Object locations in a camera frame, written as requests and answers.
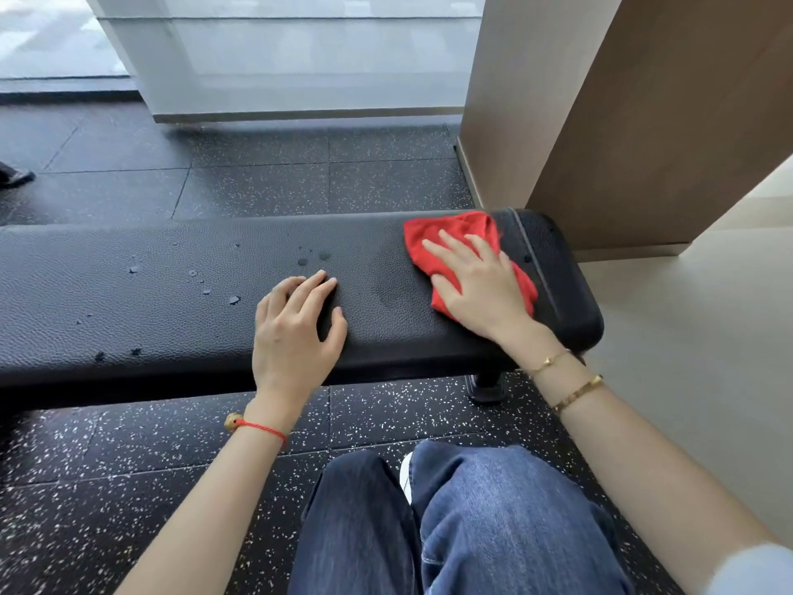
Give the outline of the person's right hand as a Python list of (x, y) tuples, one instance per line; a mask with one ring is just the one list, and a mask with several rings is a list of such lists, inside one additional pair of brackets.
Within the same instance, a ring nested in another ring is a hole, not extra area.
[(476, 248), (473, 262), (445, 262), (446, 247), (429, 240), (423, 246), (455, 274), (463, 294), (459, 307), (447, 307), (463, 327), (497, 344), (519, 367), (532, 374), (567, 356), (567, 350), (526, 311), (515, 276), (506, 275), (497, 253), (476, 235), (465, 237)]

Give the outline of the person's left hand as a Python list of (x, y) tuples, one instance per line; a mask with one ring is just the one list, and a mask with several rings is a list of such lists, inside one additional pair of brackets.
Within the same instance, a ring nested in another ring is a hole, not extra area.
[(254, 326), (252, 369), (257, 395), (290, 409), (302, 409), (305, 402), (329, 376), (322, 356), (318, 324), (328, 297), (338, 281), (329, 278), (313, 292), (302, 311), (290, 310), (290, 294), (306, 277), (289, 277), (270, 291), (272, 307), (263, 325)]

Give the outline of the red cleaning cloth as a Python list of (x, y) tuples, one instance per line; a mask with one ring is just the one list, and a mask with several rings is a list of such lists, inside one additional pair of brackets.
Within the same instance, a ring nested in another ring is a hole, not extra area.
[[(496, 221), (486, 212), (468, 211), (452, 216), (419, 217), (406, 221), (404, 223), (404, 243), (414, 265), (429, 278), (435, 274), (442, 275), (458, 290), (459, 282), (453, 271), (423, 246), (423, 240), (426, 239), (445, 247), (439, 236), (441, 230), (463, 242), (471, 250), (476, 251), (476, 248), (465, 238), (467, 235), (480, 237), (487, 242), (494, 253), (501, 253), (501, 231), (497, 227)], [(510, 262), (522, 294), (525, 309), (532, 317), (534, 315), (534, 305), (539, 299), (538, 289), (518, 264), (514, 261)], [(434, 286), (431, 307), (446, 317), (454, 319)]]

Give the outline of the person's left forearm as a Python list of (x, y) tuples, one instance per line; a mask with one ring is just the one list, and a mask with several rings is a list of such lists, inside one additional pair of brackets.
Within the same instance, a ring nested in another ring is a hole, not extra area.
[(223, 595), (266, 479), (303, 408), (256, 393), (243, 413), (229, 414), (228, 441), (114, 595)]

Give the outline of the person's right forearm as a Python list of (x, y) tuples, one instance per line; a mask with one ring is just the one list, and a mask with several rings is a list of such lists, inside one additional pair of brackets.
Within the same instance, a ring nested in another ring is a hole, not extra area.
[(574, 355), (530, 374), (610, 500), (688, 595), (703, 593), (730, 555), (779, 543)]

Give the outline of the group of water droplets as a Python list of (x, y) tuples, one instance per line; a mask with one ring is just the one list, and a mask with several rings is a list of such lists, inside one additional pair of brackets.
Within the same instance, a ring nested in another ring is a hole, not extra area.
[(255, 306), (283, 278), (329, 268), (330, 253), (256, 236), (153, 243), (97, 267), (75, 332), (119, 374), (227, 371), (250, 361)]

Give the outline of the black bench leg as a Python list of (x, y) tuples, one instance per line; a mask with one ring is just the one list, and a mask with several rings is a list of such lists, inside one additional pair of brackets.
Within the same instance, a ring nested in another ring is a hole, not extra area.
[(515, 368), (486, 370), (464, 376), (465, 392), (470, 402), (478, 406), (500, 405), (509, 399), (505, 379), (514, 373)]

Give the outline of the black padded bench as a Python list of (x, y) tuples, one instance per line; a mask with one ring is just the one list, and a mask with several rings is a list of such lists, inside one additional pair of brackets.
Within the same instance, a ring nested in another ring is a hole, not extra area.
[(323, 309), (349, 323), (324, 386), (517, 368), (496, 344), (431, 309), (403, 225), (456, 211), (221, 218), (138, 226), (0, 228), (0, 409), (254, 391), (259, 301), (325, 269)]

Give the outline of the wooden panel pillar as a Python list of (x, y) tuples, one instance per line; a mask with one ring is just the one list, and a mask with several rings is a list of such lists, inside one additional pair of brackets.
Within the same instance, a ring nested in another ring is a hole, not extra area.
[(679, 255), (793, 155), (793, 0), (485, 0), (457, 149), (580, 260)]

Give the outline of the blue denim jeans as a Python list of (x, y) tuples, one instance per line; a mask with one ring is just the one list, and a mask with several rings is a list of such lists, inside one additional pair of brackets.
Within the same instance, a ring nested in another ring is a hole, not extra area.
[(633, 595), (611, 519), (521, 446), (427, 440), (407, 498), (380, 455), (331, 460), (288, 595)]

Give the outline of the pale blue sleeve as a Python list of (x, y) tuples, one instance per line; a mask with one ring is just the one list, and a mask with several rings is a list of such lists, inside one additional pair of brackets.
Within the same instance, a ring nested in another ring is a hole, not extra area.
[(703, 595), (793, 595), (793, 550), (763, 543), (730, 555)]

